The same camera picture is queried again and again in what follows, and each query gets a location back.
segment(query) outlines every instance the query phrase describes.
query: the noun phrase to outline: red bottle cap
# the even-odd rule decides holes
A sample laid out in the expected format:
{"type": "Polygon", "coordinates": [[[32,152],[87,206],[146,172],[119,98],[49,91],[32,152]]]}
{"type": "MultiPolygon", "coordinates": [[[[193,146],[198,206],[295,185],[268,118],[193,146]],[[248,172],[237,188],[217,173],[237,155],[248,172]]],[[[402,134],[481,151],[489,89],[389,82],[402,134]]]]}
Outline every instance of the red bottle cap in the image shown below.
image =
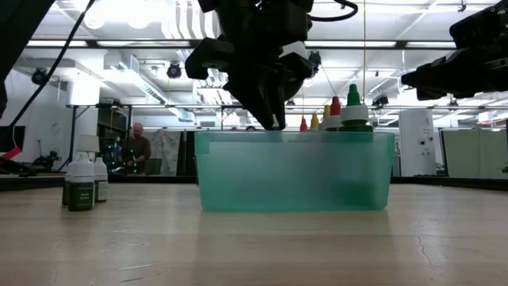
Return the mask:
{"type": "Polygon", "coordinates": [[[302,116],[302,123],[300,123],[300,131],[301,132],[307,131],[307,121],[305,120],[305,118],[303,116],[302,116]]]}
{"type": "Polygon", "coordinates": [[[341,103],[338,96],[332,97],[332,106],[330,107],[330,116],[341,115],[341,103]]]}

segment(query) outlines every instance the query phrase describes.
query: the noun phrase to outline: teal plastic bin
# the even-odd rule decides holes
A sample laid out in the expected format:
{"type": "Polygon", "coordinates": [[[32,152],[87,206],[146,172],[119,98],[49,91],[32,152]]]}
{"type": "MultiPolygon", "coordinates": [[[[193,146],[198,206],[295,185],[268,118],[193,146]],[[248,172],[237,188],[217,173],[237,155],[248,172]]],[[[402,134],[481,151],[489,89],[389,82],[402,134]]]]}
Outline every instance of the teal plastic bin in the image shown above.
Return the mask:
{"type": "Polygon", "coordinates": [[[387,205],[394,134],[199,132],[206,211],[381,210],[387,205]]]}

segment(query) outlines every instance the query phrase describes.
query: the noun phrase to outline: ceiling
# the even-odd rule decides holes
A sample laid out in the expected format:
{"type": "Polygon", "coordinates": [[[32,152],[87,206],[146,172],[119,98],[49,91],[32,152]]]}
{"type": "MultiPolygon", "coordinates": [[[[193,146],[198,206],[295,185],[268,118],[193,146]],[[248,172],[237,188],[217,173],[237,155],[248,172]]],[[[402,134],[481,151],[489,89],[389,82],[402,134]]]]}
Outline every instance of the ceiling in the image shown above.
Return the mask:
{"type": "MultiPolygon", "coordinates": [[[[459,13],[460,0],[367,0],[365,17],[363,1],[354,0],[353,2],[360,8],[360,12],[355,17],[340,22],[314,22],[309,32],[309,40],[362,41],[365,38],[376,41],[451,41],[452,38],[448,34],[450,25],[497,1],[465,0],[467,9],[459,13]]],[[[87,0],[57,0],[40,24],[34,39],[67,38],[75,24],[75,19],[86,4],[87,0]]],[[[203,14],[198,8],[197,0],[129,2],[102,0],[97,1],[95,5],[97,9],[90,10],[90,18],[81,25],[75,39],[197,39],[211,33],[215,37],[218,35],[216,15],[203,14]],[[136,23],[131,24],[130,19],[137,19],[138,25],[145,23],[146,27],[135,29],[132,25],[136,23]],[[101,22],[100,28],[92,29],[93,25],[98,23],[100,25],[101,22]]],[[[340,5],[331,0],[314,0],[311,12],[312,15],[320,17],[344,13],[346,13],[345,10],[341,10],[340,5]]],[[[51,59],[56,58],[58,52],[56,48],[27,48],[23,57],[28,61],[51,59]]],[[[229,101],[229,99],[224,100],[227,96],[224,92],[219,93],[216,88],[201,88],[220,87],[227,79],[225,75],[210,74],[215,80],[208,83],[188,79],[185,70],[179,79],[167,77],[166,70],[170,62],[180,62],[183,67],[183,61],[192,52],[190,49],[70,49],[65,58],[79,62],[102,81],[102,97],[115,97],[123,102],[146,103],[146,96],[138,87],[125,80],[125,77],[117,76],[115,70],[102,64],[104,56],[111,52],[119,53],[122,59],[135,56],[140,61],[140,74],[173,103],[217,104],[229,101]],[[207,96],[196,95],[196,88],[199,94],[203,93],[207,96]]],[[[323,105],[334,95],[339,95],[342,101],[351,83],[355,83],[359,92],[365,94],[365,102],[368,105],[371,104],[372,98],[379,94],[387,95],[391,105],[445,105],[449,101],[449,99],[442,99],[436,102],[418,102],[414,90],[401,92],[398,87],[398,77],[401,72],[415,69],[419,65],[445,56],[449,51],[321,49],[319,52],[322,67],[312,81],[307,82],[296,94],[297,104],[323,105]]],[[[496,98],[503,98],[503,96],[505,95],[496,95],[496,98]]],[[[468,105],[480,105],[485,102],[481,99],[468,100],[468,105]]]]}

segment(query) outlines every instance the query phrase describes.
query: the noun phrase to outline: person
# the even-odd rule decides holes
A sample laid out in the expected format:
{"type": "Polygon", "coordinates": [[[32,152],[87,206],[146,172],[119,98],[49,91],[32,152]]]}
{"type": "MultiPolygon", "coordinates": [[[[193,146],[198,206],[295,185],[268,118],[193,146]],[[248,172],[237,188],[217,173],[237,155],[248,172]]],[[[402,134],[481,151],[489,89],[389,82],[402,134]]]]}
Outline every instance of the person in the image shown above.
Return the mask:
{"type": "Polygon", "coordinates": [[[133,135],[129,140],[129,145],[127,145],[127,140],[124,141],[121,147],[121,155],[118,158],[119,161],[127,160],[129,169],[136,163],[137,173],[141,174],[144,172],[144,165],[151,155],[150,140],[143,137],[143,126],[140,123],[134,123],[133,135]]]}

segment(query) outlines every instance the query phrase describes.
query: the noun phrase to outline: black cable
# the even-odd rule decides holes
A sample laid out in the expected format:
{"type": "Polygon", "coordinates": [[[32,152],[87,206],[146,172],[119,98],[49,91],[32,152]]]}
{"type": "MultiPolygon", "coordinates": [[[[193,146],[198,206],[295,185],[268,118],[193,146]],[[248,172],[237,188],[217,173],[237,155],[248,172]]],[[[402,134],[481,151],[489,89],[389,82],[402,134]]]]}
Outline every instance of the black cable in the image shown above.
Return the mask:
{"type": "Polygon", "coordinates": [[[88,2],[88,5],[87,7],[85,8],[85,10],[81,13],[81,15],[79,16],[78,20],[76,21],[74,27],[72,27],[72,30],[71,30],[71,33],[69,34],[69,37],[67,38],[67,40],[65,41],[65,45],[63,46],[62,50],[60,51],[60,54],[58,55],[58,57],[56,58],[55,60],[55,63],[52,65],[51,69],[49,70],[48,74],[46,75],[46,77],[44,78],[44,82],[39,86],[39,88],[37,88],[37,90],[33,93],[33,95],[29,98],[29,100],[25,103],[25,105],[23,106],[23,108],[21,108],[21,110],[19,111],[19,113],[16,115],[16,117],[14,118],[14,120],[10,123],[9,125],[9,128],[7,130],[10,130],[10,129],[13,129],[15,127],[15,125],[17,124],[17,122],[21,119],[21,117],[23,116],[23,114],[26,112],[26,110],[29,108],[30,104],[32,104],[32,102],[35,100],[35,98],[42,92],[42,90],[44,89],[44,87],[46,86],[46,84],[49,82],[49,80],[51,79],[53,73],[55,72],[56,68],[58,67],[58,65],[60,64],[60,61],[63,59],[64,55],[65,55],[65,52],[67,51],[67,49],[69,48],[69,45],[71,44],[71,41],[72,41],[72,38],[74,37],[74,35],[76,34],[76,32],[78,31],[79,29],[79,26],[81,25],[81,22],[83,22],[83,19],[85,18],[85,15],[87,14],[87,11],[92,7],[92,5],[94,5],[94,2],[95,0],[90,0],[88,2]]]}
{"type": "Polygon", "coordinates": [[[332,21],[343,21],[346,19],[349,19],[358,13],[358,5],[355,3],[352,3],[348,0],[334,0],[335,2],[347,6],[352,9],[351,12],[348,14],[342,15],[342,16],[336,16],[336,17],[316,17],[316,16],[310,16],[309,19],[312,21],[323,21],[323,22],[332,22],[332,21]]]}

